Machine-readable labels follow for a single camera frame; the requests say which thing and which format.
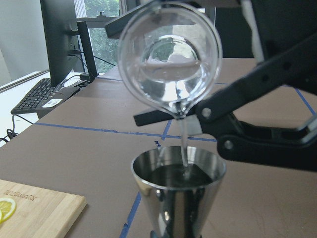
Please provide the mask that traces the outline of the wooden cutting board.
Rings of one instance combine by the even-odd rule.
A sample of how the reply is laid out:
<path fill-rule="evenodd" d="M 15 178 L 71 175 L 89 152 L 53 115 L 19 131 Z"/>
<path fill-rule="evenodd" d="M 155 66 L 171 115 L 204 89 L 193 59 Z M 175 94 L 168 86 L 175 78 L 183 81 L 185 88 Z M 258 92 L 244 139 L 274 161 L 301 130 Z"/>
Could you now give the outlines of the wooden cutting board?
<path fill-rule="evenodd" d="M 0 224 L 2 238 L 63 238 L 87 202 L 84 196 L 0 181 L 1 198 L 11 198 L 16 209 Z"/>

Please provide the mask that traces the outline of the black keyboard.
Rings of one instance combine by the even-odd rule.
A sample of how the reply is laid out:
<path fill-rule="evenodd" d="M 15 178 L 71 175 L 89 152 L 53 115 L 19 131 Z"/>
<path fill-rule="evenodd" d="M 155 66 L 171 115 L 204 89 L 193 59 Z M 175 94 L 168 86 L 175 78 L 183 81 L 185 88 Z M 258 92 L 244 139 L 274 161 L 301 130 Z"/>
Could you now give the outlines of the black keyboard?
<path fill-rule="evenodd" d="M 59 85 L 52 86 L 50 78 L 41 79 L 24 98 L 11 110 L 12 115 L 35 113 L 36 107 L 45 99 L 48 94 L 55 91 Z"/>

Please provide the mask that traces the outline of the steel jigger measuring cup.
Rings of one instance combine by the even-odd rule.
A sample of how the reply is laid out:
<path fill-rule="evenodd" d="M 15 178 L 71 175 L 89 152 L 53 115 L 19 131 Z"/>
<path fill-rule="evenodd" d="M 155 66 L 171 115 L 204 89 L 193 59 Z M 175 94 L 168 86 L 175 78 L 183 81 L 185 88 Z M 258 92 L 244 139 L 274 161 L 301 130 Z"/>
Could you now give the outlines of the steel jigger measuring cup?
<path fill-rule="evenodd" d="M 218 155 L 188 147 L 159 147 L 136 157 L 131 171 L 152 223 L 152 238 L 199 238 L 211 210 L 226 163 Z"/>

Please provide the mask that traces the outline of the black computer monitor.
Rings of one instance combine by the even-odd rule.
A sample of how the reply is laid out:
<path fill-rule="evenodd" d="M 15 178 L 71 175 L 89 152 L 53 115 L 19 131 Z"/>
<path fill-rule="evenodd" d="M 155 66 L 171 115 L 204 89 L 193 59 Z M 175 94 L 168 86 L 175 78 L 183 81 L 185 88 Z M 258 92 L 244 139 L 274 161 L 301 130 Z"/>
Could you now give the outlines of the black computer monitor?
<path fill-rule="evenodd" d="M 81 56 L 85 58 L 88 81 L 97 77 L 86 21 L 76 17 L 73 0 L 40 1 L 51 85 L 59 86 L 75 68 Z"/>

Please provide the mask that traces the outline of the black desktop box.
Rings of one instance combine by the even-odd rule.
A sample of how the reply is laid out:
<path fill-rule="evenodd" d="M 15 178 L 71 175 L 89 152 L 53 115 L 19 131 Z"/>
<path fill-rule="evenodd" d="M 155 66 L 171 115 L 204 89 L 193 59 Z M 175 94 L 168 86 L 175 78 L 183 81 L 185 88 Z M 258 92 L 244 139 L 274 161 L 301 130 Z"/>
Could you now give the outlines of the black desktop box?
<path fill-rule="evenodd" d="M 35 108 L 38 118 L 41 119 L 79 91 L 79 87 L 66 87 L 57 92 L 50 92 Z"/>

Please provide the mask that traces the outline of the small glass beaker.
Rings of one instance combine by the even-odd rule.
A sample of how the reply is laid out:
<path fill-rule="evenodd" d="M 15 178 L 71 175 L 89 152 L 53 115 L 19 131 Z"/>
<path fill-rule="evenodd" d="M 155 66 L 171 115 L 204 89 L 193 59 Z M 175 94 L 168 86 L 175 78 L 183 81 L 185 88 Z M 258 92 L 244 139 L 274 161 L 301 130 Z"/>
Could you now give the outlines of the small glass beaker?
<path fill-rule="evenodd" d="M 221 61 L 214 24 L 183 2 L 150 3 L 129 20 L 119 38 L 118 69 L 127 89 L 176 119 L 210 92 Z"/>

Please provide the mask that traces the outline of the lemon slices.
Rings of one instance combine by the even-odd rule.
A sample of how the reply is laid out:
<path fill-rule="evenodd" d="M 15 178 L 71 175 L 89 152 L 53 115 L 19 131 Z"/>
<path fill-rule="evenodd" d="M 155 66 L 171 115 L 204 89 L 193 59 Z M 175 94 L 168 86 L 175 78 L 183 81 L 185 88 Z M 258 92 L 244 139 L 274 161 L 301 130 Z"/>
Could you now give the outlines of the lemon slices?
<path fill-rule="evenodd" d="M 9 197 L 3 197 L 0 199 L 0 222 L 7 221 L 16 210 L 16 202 Z"/>

